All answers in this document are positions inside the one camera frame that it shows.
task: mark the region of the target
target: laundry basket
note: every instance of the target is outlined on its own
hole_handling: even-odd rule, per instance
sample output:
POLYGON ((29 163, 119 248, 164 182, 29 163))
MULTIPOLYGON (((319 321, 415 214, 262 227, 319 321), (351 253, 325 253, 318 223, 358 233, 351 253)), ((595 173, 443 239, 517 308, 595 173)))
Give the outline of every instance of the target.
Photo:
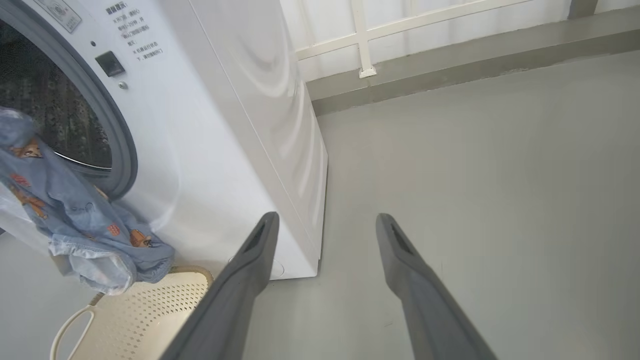
POLYGON ((62 325, 50 360, 57 360, 69 325, 85 313, 89 323, 69 360, 159 359, 212 282, 204 268, 177 266, 156 284, 136 282, 122 295, 99 294, 62 325))

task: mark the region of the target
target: gray floor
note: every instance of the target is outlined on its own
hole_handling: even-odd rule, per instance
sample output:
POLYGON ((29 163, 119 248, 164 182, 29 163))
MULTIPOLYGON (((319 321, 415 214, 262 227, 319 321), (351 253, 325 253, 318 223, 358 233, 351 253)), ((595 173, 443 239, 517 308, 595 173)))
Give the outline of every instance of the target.
POLYGON ((321 117, 321 272, 268 286, 245 358, 412 358, 384 211, 499 358, 636 359, 639 114, 635 52, 321 117))

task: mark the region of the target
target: patterned fabric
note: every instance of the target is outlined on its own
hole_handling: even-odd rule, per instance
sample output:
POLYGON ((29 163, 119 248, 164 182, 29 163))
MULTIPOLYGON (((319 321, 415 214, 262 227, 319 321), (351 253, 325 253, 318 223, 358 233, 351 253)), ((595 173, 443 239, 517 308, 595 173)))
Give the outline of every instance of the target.
POLYGON ((0 181, 48 235, 49 252, 93 289, 118 295, 169 271, 173 248, 76 175, 35 134, 29 116, 2 107, 0 181))

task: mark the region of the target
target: instruction label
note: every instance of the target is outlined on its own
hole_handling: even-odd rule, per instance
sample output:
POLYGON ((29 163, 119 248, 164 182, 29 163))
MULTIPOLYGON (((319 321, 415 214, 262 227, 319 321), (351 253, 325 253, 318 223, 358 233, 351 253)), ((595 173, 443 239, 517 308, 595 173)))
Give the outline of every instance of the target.
POLYGON ((62 25, 69 33, 74 32, 82 19, 67 3, 62 0, 36 0, 49 15, 62 25))
POLYGON ((104 10, 109 25, 118 31, 118 37, 127 44, 130 54, 138 61, 145 61, 163 54, 163 48, 155 38, 142 10, 131 1, 120 1, 104 10))

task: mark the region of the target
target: washing machine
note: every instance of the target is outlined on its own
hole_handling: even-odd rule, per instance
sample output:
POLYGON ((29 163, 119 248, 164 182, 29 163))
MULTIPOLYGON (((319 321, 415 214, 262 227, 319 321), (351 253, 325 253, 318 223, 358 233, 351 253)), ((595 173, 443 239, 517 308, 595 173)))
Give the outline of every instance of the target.
MULTIPOLYGON (((217 274, 277 211, 272 279, 317 274, 328 157, 278 0, 0 0, 0 20, 0 106, 177 264, 217 274)), ((0 227, 46 253, 1 191, 0 227)))

